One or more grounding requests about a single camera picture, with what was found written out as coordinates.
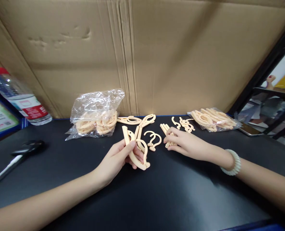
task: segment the red label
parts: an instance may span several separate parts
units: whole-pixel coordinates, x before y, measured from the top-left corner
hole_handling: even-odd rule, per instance
[[[22,110],[28,115],[25,116],[28,120],[38,119],[48,114],[42,105],[22,108]]]

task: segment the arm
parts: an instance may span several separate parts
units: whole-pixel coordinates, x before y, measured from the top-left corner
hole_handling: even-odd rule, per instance
[[[40,230],[75,205],[107,186],[127,162],[136,169],[128,154],[133,151],[143,161],[143,153],[133,141],[112,146],[92,172],[39,195],[0,209],[0,230]]]
[[[164,143],[167,141],[179,145],[170,146],[168,150],[177,151],[193,159],[209,161],[227,170],[234,167],[234,159],[229,152],[193,134],[170,128]],[[285,177],[242,158],[241,165],[241,170],[236,177],[285,212]]]

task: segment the phone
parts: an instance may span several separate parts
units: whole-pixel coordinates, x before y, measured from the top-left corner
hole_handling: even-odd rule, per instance
[[[239,130],[243,133],[245,133],[246,135],[248,136],[260,136],[260,135],[263,135],[262,132],[254,129],[253,127],[247,125],[247,124],[244,124],[242,123],[242,126],[241,128],[239,128]]]

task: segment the bracelet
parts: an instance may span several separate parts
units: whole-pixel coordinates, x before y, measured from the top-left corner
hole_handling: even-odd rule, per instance
[[[231,170],[231,171],[227,171],[226,169],[224,169],[223,167],[220,167],[222,169],[222,171],[227,174],[227,175],[230,175],[230,176],[235,176],[236,174],[239,173],[239,171],[241,170],[241,160],[239,158],[239,155],[236,154],[235,151],[233,150],[230,150],[230,149],[226,149],[226,151],[230,152],[231,155],[233,156],[233,159],[234,159],[234,168]]]

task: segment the bag of hangers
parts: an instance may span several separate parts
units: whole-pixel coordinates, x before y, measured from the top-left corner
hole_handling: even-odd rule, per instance
[[[202,129],[207,129],[209,132],[222,132],[233,130],[242,126],[241,122],[232,119],[219,109],[206,108],[200,110],[193,110],[187,113],[192,117]]]
[[[122,89],[83,94],[73,105],[71,123],[66,140],[87,137],[112,136],[117,123],[120,105],[125,93]]]

